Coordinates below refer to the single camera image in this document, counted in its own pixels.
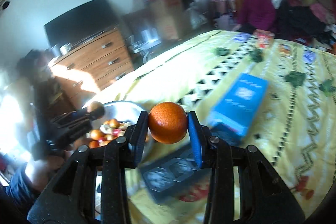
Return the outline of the operator left hand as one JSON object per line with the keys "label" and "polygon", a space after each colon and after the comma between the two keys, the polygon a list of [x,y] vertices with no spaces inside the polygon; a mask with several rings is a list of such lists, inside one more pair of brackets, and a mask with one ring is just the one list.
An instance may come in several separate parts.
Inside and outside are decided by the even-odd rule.
{"label": "operator left hand", "polygon": [[33,188],[41,192],[72,154],[72,151],[64,151],[63,156],[51,155],[45,159],[29,162],[25,174]]}

